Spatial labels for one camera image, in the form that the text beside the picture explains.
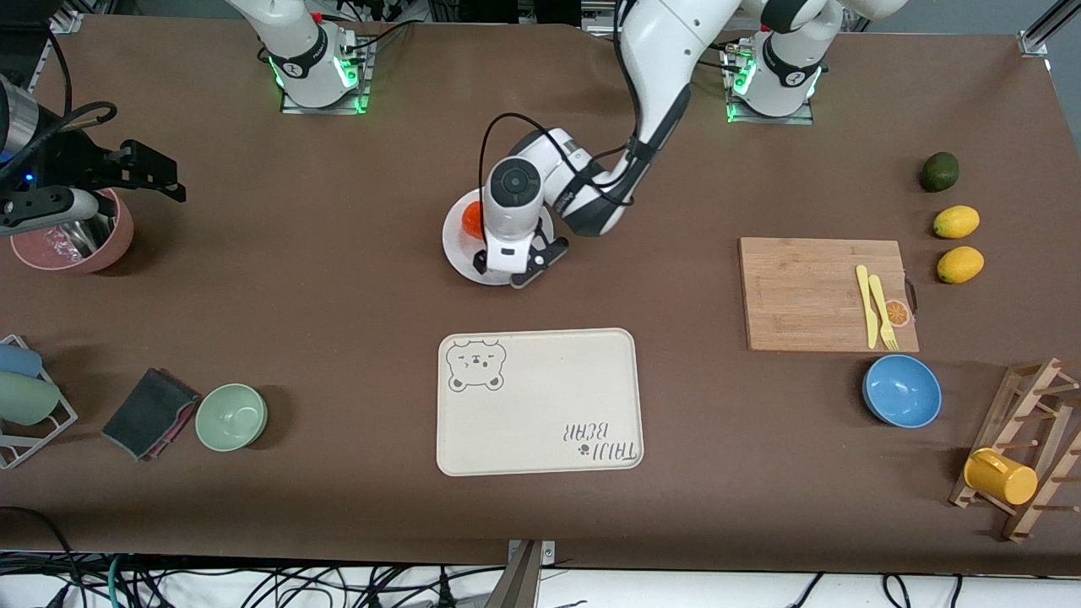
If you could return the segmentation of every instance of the yellow mug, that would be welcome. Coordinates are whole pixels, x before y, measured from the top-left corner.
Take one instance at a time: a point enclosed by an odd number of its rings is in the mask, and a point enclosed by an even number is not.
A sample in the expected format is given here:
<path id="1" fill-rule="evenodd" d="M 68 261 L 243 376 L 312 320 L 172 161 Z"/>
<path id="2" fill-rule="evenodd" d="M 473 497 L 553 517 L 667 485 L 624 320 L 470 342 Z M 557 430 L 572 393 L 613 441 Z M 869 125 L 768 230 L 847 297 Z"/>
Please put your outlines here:
<path id="1" fill-rule="evenodd" d="M 991 448 L 979 448 L 964 463 L 964 483 L 1010 504 L 1024 504 L 1036 493 L 1036 472 Z"/>

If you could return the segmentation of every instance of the blue cup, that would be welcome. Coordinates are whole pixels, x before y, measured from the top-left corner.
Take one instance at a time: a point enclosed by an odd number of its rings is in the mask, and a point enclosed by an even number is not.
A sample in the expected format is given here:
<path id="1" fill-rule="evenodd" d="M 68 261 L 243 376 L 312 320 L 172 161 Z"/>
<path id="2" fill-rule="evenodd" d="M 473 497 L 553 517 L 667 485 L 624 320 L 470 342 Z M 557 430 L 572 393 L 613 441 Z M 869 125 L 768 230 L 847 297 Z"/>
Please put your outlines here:
<path id="1" fill-rule="evenodd" d="M 41 375 L 41 355 L 14 344 L 0 344 L 0 371 L 38 378 Z"/>

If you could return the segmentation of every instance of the yellow knife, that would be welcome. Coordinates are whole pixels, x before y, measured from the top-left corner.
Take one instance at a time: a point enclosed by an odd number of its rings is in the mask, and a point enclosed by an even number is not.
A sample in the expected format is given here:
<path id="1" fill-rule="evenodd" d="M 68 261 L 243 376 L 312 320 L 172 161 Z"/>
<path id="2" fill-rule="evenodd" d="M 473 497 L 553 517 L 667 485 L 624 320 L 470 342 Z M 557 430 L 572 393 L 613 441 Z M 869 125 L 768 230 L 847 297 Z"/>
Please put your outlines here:
<path id="1" fill-rule="evenodd" d="M 878 317 L 871 309 L 871 292 L 867 283 L 867 266 L 856 266 L 856 280 L 859 281 L 859 296 L 864 299 L 864 316 L 867 317 L 867 347 L 873 348 L 878 342 Z"/>
<path id="2" fill-rule="evenodd" d="M 871 295 L 875 296 L 875 304 L 879 307 L 879 314 L 882 315 L 882 325 L 879 327 L 879 333 L 882 334 L 882 344 L 890 351 L 900 351 L 897 345 L 897 338 L 893 333 L 893 326 L 890 325 L 890 313 L 885 309 L 885 295 L 882 293 L 882 281 L 878 278 L 878 275 L 871 275 L 867 277 L 867 283 L 871 286 Z"/>

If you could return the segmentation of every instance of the floor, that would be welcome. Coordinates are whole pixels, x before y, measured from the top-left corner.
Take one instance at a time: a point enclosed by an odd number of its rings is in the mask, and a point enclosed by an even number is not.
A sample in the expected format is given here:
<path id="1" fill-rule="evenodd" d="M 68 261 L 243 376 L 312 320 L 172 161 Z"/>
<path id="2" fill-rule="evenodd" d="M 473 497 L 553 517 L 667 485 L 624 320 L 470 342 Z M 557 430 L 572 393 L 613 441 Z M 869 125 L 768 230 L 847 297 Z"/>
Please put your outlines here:
<path id="1" fill-rule="evenodd" d="M 472 568 L 450 568 L 454 574 Z M 309 569 L 306 574 L 315 577 L 322 570 Z M 201 606 L 204 608 L 269 608 L 275 599 L 265 593 L 254 603 L 244 600 L 266 576 L 256 572 L 237 572 L 227 576 L 170 576 L 161 584 L 165 599 L 176 606 Z M 349 585 L 363 586 L 369 581 L 369 569 L 345 568 L 344 579 Z M 395 584 L 403 586 L 427 585 L 438 580 L 439 570 L 433 567 L 411 569 Z M 461 608 L 479 608 L 483 598 L 495 586 L 499 572 L 466 576 L 452 581 L 451 590 Z M 545 571 L 537 593 L 537 608 L 646 608 L 656 606 L 679 606 L 681 608 L 793 608 L 814 577 L 801 573 L 766 572 L 656 572 L 615 570 L 551 570 Z M 293 608 L 346 608 L 359 599 L 339 589 L 336 573 L 324 574 L 326 585 L 315 585 L 306 593 L 290 592 L 299 582 L 286 582 L 281 587 L 279 606 L 292 604 Z M 957 584 L 953 577 L 903 577 L 909 606 L 919 608 L 947 608 Z M 43 576 L 0 577 L 0 606 L 44 606 L 63 583 Z M 900 587 L 891 581 L 891 593 L 896 605 L 904 605 Z M 431 608 L 429 602 L 438 596 L 426 592 L 408 598 L 406 593 L 379 594 L 381 604 L 387 608 Z M 109 608 L 108 599 L 91 595 L 86 608 Z M 150 605 L 148 592 L 144 593 L 145 605 Z M 1017 606 L 1040 606 L 1042 608 L 1076 608 L 1081 605 L 1081 582 L 1036 579 L 964 579 L 958 608 L 1015 608 Z M 68 593 L 65 606 L 81 607 L 78 593 Z M 889 608 L 890 600 L 882 590 L 879 574 L 826 574 L 814 587 L 805 604 L 806 608 Z"/>

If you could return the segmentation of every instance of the green cup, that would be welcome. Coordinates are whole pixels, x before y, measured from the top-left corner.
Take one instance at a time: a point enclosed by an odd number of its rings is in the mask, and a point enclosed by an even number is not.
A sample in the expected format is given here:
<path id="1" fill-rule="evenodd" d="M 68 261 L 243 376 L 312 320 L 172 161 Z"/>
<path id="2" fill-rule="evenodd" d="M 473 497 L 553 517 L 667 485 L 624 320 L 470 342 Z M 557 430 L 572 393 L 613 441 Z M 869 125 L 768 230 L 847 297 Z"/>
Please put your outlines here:
<path id="1" fill-rule="evenodd" d="M 0 371 L 0 419 L 31 426 L 53 413 L 59 401 L 55 384 Z"/>

